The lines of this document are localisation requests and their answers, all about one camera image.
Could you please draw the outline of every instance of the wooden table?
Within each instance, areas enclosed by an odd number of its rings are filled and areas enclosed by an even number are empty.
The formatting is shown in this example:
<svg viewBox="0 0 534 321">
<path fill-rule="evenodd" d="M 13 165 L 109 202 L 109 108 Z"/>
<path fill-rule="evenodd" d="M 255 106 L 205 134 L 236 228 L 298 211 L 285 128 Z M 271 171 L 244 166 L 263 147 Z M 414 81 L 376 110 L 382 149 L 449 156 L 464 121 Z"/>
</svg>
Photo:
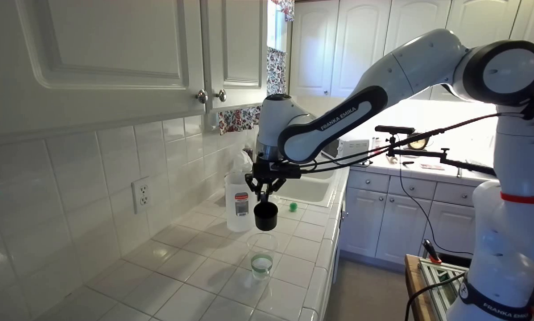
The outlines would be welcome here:
<svg viewBox="0 0 534 321">
<path fill-rule="evenodd" d="M 426 287 L 426 281 L 419 269 L 419 257 L 415 255 L 406 255 L 406 287 L 408 296 Z M 434 305 L 427 293 L 418 296 L 412 302 L 411 309 L 414 313 L 414 321 L 437 321 Z"/>
</svg>

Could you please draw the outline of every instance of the wall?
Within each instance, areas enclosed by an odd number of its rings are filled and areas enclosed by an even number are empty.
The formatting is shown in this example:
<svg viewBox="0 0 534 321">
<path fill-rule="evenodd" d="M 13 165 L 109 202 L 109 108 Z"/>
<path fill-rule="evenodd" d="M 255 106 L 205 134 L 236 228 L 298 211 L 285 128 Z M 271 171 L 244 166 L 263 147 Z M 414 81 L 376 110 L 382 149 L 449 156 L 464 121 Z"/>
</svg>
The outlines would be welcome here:
<svg viewBox="0 0 534 321">
<path fill-rule="evenodd" d="M 320 116 L 329 108 L 336 107 L 343 98 L 296 97 L 295 101 L 314 115 Z M 355 131 L 365 138 L 389 137 L 387 133 L 375 132 L 377 125 L 413 127 L 418 132 L 450 126 L 465 120 L 495 113 L 495 105 L 468 102 L 406 99 L 388 108 L 360 125 Z M 450 158 L 464 160 L 474 156 L 476 160 L 493 164 L 492 138 L 497 127 L 497 118 L 488 118 L 433 136 L 428 150 L 450 148 Z"/>
<path fill-rule="evenodd" d="M 224 185 L 255 131 L 193 116 L 0 146 L 0 321 L 37 317 Z M 134 214 L 130 183 L 151 177 Z"/>
</svg>

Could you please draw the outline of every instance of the cabinet handle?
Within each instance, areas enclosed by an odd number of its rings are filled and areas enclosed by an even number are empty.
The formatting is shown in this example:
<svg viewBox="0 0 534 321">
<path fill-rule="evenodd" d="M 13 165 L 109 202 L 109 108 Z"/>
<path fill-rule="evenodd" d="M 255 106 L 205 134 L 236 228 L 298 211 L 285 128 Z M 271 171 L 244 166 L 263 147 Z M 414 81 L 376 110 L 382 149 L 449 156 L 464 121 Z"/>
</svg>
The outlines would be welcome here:
<svg viewBox="0 0 534 321">
<path fill-rule="evenodd" d="M 207 102 L 207 91 L 200 90 L 199 93 L 195 96 L 200 103 L 206 103 Z"/>
<path fill-rule="evenodd" d="M 219 98 L 222 102 L 228 99 L 228 94 L 223 88 L 217 94 L 215 94 L 215 96 Z"/>
</svg>

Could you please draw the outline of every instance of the electrical outlet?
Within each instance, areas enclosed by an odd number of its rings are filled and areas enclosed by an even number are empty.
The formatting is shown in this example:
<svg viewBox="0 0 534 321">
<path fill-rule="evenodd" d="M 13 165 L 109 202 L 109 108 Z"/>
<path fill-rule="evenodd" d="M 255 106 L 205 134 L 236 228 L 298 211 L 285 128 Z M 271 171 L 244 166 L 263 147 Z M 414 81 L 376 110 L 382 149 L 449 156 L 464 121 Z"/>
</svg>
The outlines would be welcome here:
<svg viewBox="0 0 534 321">
<path fill-rule="evenodd" d="M 134 198 L 134 213 L 142 213 L 151 205 L 150 177 L 132 182 L 132 197 Z"/>
</svg>

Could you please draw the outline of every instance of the tile backsplash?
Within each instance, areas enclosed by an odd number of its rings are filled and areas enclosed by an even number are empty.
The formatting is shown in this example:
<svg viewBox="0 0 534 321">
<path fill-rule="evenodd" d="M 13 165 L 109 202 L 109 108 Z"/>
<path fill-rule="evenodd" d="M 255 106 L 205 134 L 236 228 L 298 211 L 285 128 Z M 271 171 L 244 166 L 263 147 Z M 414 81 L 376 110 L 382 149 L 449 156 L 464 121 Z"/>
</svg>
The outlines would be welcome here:
<svg viewBox="0 0 534 321">
<path fill-rule="evenodd" d="M 257 129 L 202 117 L 0 146 L 0 321 L 31 320 L 224 185 Z M 134 214 L 131 183 L 151 179 Z"/>
</svg>

